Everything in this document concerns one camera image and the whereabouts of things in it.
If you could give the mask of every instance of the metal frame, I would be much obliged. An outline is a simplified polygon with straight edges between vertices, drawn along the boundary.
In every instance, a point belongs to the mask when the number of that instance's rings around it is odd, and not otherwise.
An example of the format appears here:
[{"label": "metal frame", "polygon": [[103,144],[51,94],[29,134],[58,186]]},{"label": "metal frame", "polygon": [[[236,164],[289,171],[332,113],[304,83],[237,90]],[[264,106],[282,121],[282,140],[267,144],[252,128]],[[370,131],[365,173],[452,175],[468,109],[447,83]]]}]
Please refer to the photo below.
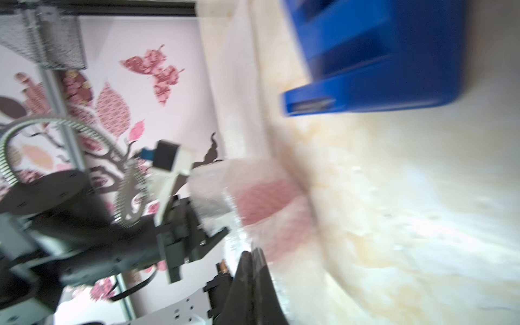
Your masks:
[{"label": "metal frame", "polygon": [[119,325],[211,325],[213,321],[207,315],[208,310],[211,310],[208,295],[198,289],[175,304]]},{"label": "metal frame", "polygon": [[[133,0],[46,0],[48,6],[56,6],[74,15],[98,16],[174,16],[195,17],[194,2],[133,1]],[[12,14],[19,6],[18,0],[0,0],[0,13]]]}]

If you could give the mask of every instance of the wire mesh basket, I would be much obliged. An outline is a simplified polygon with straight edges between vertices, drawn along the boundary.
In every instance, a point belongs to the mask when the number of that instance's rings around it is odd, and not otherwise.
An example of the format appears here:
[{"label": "wire mesh basket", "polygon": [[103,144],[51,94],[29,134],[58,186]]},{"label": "wire mesh basket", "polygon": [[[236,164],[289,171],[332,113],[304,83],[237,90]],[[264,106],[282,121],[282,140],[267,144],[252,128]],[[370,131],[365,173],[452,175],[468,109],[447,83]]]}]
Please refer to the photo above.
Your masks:
[{"label": "wire mesh basket", "polygon": [[0,15],[0,44],[47,69],[86,68],[78,17],[53,6]]}]

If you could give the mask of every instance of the wall decal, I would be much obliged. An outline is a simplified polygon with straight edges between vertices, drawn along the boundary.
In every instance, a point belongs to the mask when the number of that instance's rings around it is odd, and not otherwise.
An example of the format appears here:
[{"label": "wall decal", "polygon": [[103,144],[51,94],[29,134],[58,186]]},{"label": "wall decal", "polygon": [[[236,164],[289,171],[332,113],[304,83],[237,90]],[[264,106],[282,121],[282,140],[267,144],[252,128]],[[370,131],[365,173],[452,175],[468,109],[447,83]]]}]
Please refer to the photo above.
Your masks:
[{"label": "wall decal", "polygon": [[79,71],[61,71],[60,77],[63,82],[63,90],[67,101],[73,105],[92,106],[94,94],[87,78]]},{"label": "wall decal", "polygon": [[11,119],[18,119],[27,115],[27,111],[19,102],[7,97],[0,97],[0,111]]},{"label": "wall decal", "polygon": [[130,71],[153,76],[153,93],[162,106],[166,105],[170,97],[171,86],[179,82],[179,74],[184,71],[184,69],[177,70],[172,65],[163,68],[163,63],[166,61],[166,55],[161,52],[163,46],[164,44],[159,49],[146,50],[144,57],[135,56],[119,61]]},{"label": "wall decal", "polygon": [[97,114],[102,126],[116,137],[116,140],[130,127],[130,109],[123,97],[110,84],[105,86],[97,99]]},{"label": "wall decal", "polygon": [[36,166],[45,170],[53,169],[54,162],[52,157],[39,146],[23,145],[21,149],[23,154]]},{"label": "wall decal", "polygon": [[25,96],[25,107],[33,114],[48,114],[50,106],[45,97],[43,84],[35,84],[31,78],[23,72],[15,75],[15,80],[24,85],[26,88],[22,91]]},{"label": "wall decal", "polygon": [[145,132],[145,121],[137,122],[134,127],[130,130],[128,141],[137,141],[141,139],[142,134]]}]

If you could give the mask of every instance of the metal pole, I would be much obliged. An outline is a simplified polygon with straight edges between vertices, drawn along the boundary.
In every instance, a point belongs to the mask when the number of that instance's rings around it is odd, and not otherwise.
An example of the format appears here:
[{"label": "metal pole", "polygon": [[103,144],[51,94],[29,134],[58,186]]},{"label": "metal pole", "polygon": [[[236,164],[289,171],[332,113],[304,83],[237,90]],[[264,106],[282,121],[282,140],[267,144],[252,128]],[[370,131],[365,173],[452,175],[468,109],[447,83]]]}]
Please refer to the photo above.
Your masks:
[{"label": "metal pole", "polygon": [[[118,290],[119,290],[118,293],[125,292],[127,287],[126,287],[126,282],[125,282],[123,275],[118,274],[115,276],[115,278],[118,281]],[[134,306],[132,305],[132,301],[130,300],[130,297],[123,298],[119,301],[121,302],[121,305],[123,306],[123,312],[125,313],[126,320],[132,321],[132,320],[136,319],[137,317],[135,315]]]},{"label": "metal pole", "polygon": [[[69,110],[67,104],[63,99],[63,93],[61,91],[61,85],[58,82],[58,76],[56,71],[45,69],[41,66],[38,67],[40,75],[42,77],[43,88],[45,89],[45,95],[49,101],[50,109],[54,114],[61,116],[67,116]],[[89,173],[87,164],[85,162],[85,155],[82,147],[79,145],[76,137],[76,131],[68,126],[59,126],[61,137],[63,138],[63,145],[69,153],[69,159],[71,164],[85,172]]]}]

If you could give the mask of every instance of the pink leaf decal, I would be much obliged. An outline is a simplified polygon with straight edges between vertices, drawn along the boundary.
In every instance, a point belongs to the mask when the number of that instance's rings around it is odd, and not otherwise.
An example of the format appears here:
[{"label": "pink leaf decal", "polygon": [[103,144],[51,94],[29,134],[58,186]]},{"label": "pink leaf decal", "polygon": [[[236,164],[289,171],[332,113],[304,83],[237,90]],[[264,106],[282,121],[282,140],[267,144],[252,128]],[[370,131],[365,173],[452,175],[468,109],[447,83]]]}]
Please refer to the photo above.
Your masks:
[{"label": "pink leaf decal", "polygon": [[72,166],[70,164],[57,164],[56,165],[56,171],[68,171],[71,170]]},{"label": "pink leaf decal", "polygon": [[7,156],[14,167],[18,167],[22,163],[22,155],[20,154],[20,151],[13,146],[7,148]]},{"label": "pink leaf decal", "polygon": [[97,188],[103,187],[108,182],[106,177],[92,177],[92,183]]},{"label": "pink leaf decal", "polygon": [[[157,263],[157,270],[164,272],[168,270],[168,267],[166,265],[166,261],[160,261]],[[150,266],[149,268],[145,269],[145,273],[150,273],[153,271],[153,266]]]},{"label": "pink leaf decal", "polygon": [[84,110],[76,105],[70,105],[69,111],[72,116],[82,121],[85,124],[96,124],[96,117],[87,110]]},{"label": "pink leaf decal", "polygon": [[22,182],[30,183],[40,177],[43,177],[43,174],[35,170],[22,170],[18,172],[18,177],[20,177]]},{"label": "pink leaf decal", "polygon": [[105,206],[110,215],[114,214],[114,204],[112,202],[105,202]]},{"label": "pink leaf decal", "polygon": [[148,213],[147,214],[155,214],[155,213],[157,213],[157,211],[159,211],[159,202],[151,204],[148,207]]},{"label": "pink leaf decal", "polygon": [[90,298],[94,301],[108,300],[115,296],[115,291],[112,291],[112,287],[113,284],[110,278],[99,280],[90,290]]},{"label": "pink leaf decal", "polygon": [[29,158],[29,160],[38,167],[46,170],[52,170],[54,167],[53,158],[38,146],[23,145],[22,152]]},{"label": "pink leaf decal", "polygon": [[83,148],[87,149],[88,151],[96,152],[103,149],[103,145],[94,139],[90,139],[83,135],[80,135],[79,138]]},{"label": "pink leaf decal", "polygon": [[33,114],[48,114],[50,112],[50,106],[45,97],[45,91],[43,84],[35,84],[31,78],[23,72],[18,72],[15,75],[15,79],[26,86],[22,91],[25,96],[25,105]]},{"label": "pink leaf decal", "polygon": [[134,127],[130,130],[130,135],[128,137],[128,141],[137,141],[141,138],[142,134],[145,132],[145,121],[142,120],[137,122]]},{"label": "pink leaf decal", "polygon": [[103,127],[117,139],[130,127],[130,109],[108,82],[99,94],[97,112]]},{"label": "pink leaf decal", "polygon": [[60,77],[69,103],[92,106],[94,100],[92,87],[81,72],[76,70],[61,71]]}]

